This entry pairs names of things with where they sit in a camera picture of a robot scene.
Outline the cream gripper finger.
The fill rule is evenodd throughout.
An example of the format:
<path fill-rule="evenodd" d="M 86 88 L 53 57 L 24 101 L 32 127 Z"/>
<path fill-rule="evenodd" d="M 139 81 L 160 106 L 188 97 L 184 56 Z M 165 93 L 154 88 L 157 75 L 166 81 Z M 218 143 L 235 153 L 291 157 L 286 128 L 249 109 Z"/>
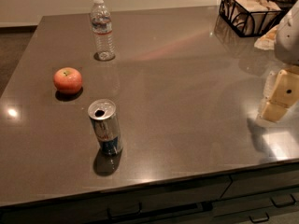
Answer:
<path fill-rule="evenodd" d="M 271 71 L 265 81 L 258 118 L 276 123 L 299 100 L 299 67 Z"/>

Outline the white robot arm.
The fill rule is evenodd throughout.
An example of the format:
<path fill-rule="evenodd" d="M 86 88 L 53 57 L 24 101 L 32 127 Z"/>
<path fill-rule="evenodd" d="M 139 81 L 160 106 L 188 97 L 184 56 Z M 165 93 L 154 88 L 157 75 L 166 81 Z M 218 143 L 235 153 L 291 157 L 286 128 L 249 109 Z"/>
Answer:
<path fill-rule="evenodd" d="M 299 100 L 299 1 L 278 25 L 274 53 L 284 68 L 268 75 L 257 118 L 276 123 Z"/>

